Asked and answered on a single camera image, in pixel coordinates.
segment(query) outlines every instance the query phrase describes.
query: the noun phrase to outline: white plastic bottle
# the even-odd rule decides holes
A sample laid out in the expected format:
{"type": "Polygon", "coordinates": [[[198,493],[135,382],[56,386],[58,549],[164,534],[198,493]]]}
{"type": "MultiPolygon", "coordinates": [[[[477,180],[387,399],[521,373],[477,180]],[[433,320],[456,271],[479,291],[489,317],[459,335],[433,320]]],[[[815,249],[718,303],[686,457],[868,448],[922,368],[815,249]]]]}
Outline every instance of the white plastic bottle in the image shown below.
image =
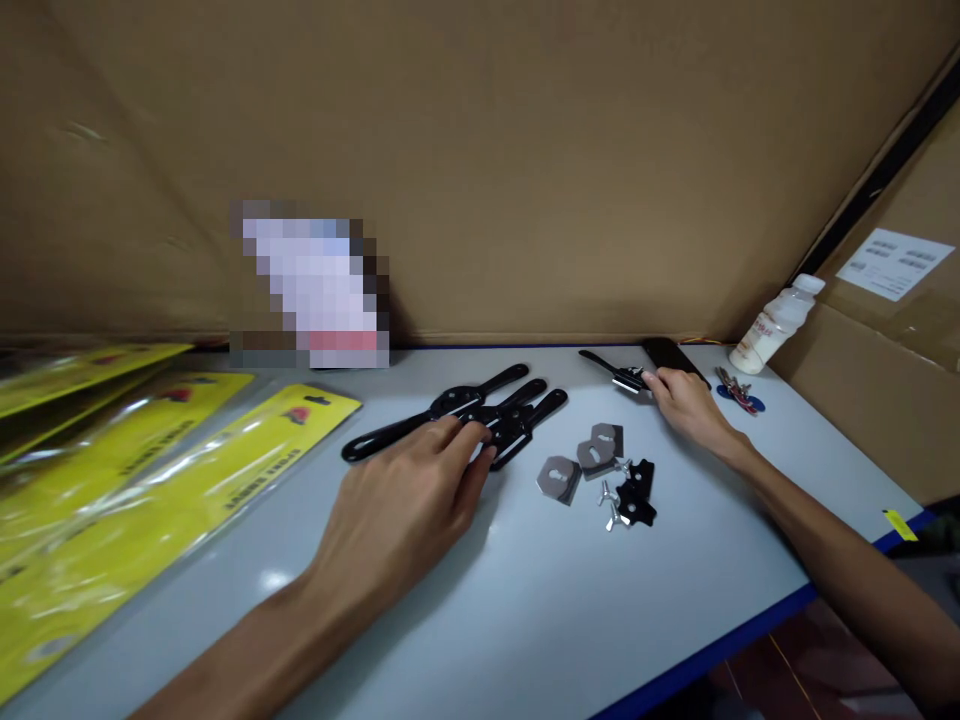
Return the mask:
{"type": "Polygon", "coordinates": [[[730,353],[733,366],[748,375],[763,370],[767,360],[803,325],[816,302],[813,296],[823,286],[823,280],[813,275],[797,275],[793,287],[766,304],[753,327],[730,353]]]}

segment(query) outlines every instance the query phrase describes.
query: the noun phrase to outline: black strip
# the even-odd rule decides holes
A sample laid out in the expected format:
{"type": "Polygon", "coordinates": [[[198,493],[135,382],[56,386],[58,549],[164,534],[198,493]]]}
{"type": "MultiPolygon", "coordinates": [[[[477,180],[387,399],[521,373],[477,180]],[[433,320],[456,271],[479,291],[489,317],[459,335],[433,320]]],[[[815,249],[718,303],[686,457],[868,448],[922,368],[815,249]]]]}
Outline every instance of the black strip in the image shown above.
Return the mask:
{"type": "Polygon", "coordinates": [[[793,282],[800,273],[813,275],[826,262],[830,254],[837,249],[847,234],[857,224],[857,221],[870,209],[880,192],[887,187],[911,156],[917,151],[923,141],[943,119],[947,111],[960,97],[960,62],[954,64],[940,84],[927,98],[916,117],[907,126],[903,134],[897,138],[893,147],[877,164],[870,177],[857,191],[850,203],[840,213],[837,221],[827,230],[823,239],[813,248],[810,255],[803,261],[787,285],[793,282]]]}

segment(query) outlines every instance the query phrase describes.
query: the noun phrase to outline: hand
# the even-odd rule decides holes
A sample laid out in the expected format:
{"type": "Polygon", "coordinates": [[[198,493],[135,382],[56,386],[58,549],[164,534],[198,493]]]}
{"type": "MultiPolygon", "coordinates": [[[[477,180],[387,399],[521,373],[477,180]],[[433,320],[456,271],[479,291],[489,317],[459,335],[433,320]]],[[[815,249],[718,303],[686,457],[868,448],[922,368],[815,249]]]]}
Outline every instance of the hand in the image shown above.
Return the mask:
{"type": "Polygon", "coordinates": [[[445,416],[351,468],[301,577],[308,593],[374,614],[400,600],[470,527],[496,450],[470,456],[489,436],[445,416]]]}
{"type": "Polygon", "coordinates": [[[750,447],[750,440],[727,422],[698,375],[660,368],[656,375],[645,372],[641,377],[674,430],[721,458],[750,447]]]}

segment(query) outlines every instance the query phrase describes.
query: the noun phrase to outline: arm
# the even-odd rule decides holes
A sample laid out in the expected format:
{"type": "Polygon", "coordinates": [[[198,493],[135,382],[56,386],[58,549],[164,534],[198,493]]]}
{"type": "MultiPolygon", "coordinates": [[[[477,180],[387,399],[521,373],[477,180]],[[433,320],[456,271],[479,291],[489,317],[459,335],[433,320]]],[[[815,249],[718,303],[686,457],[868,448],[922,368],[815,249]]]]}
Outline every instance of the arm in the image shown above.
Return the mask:
{"type": "Polygon", "coordinates": [[[428,423],[344,477],[316,556],[133,714],[268,718],[436,565],[473,520],[489,430],[428,423]]]}
{"type": "Polygon", "coordinates": [[[820,594],[926,712],[960,702],[960,628],[890,560],[771,465],[727,422],[700,378],[644,373],[667,421],[738,472],[820,594]]]}

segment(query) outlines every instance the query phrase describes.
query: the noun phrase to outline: yellow card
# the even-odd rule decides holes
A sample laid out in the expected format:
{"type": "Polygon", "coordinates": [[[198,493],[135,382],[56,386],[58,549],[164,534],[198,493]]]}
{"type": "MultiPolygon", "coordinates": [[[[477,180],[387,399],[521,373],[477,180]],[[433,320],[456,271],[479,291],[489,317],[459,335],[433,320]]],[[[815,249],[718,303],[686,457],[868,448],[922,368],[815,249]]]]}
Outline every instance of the yellow card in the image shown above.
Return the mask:
{"type": "Polygon", "coordinates": [[[0,419],[0,464],[75,425],[163,370],[156,363],[0,419]]]}
{"type": "Polygon", "coordinates": [[[0,703],[216,530],[360,403],[287,387],[0,574],[0,703]]]}
{"type": "Polygon", "coordinates": [[[896,510],[884,510],[883,514],[886,515],[887,520],[890,521],[890,524],[893,525],[893,529],[904,540],[909,542],[917,542],[918,538],[914,535],[913,530],[910,529],[910,526],[907,525],[906,521],[900,516],[896,510]]]}
{"type": "Polygon", "coordinates": [[[114,345],[48,362],[0,382],[0,418],[166,360],[192,345],[114,345]]]}
{"type": "Polygon", "coordinates": [[[5,479],[0,575],[81,509],[127,485],[252,379],[236,373],[162,375],[75,440],[75,452],[5,479]]]}

